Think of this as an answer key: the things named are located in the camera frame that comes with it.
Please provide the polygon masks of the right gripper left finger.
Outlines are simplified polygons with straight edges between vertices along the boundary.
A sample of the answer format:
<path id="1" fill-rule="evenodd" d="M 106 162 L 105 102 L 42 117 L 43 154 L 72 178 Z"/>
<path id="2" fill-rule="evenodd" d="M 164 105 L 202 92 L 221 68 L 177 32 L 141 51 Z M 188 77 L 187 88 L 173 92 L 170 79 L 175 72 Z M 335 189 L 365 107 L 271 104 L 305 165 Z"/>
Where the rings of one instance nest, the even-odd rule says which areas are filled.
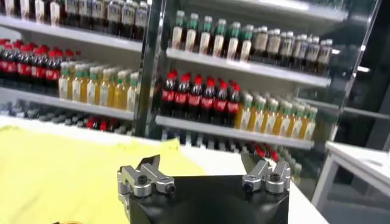
<path id="1" fill-rule="evenodd" d="M 175 192 L 173 177 L 159 171 L 160 155 L 143 158 L 136 168 L 121 166 L 117 171 L 119 195 L 132 194 L 142 198 L 150 196 L 153 191 L 172 195 Z"/>

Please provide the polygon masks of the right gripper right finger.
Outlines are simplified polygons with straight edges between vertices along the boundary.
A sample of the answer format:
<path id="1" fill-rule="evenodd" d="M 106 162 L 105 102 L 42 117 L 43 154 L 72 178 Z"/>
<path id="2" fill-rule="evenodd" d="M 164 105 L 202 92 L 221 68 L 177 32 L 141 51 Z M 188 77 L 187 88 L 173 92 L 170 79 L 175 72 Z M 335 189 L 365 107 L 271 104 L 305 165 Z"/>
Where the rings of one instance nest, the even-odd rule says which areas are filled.
<path id="1" fill-rule="evenodd" d="M 242 177 L 245 193 L 254 193 L 262 188 L 270 194 L 282 194 L 289 191 L 291 169 L 286 161 L 279 161 L 273 168 L 270 163 L 258 155 L 241 153 L 241 161 L 246 170 Z"/>

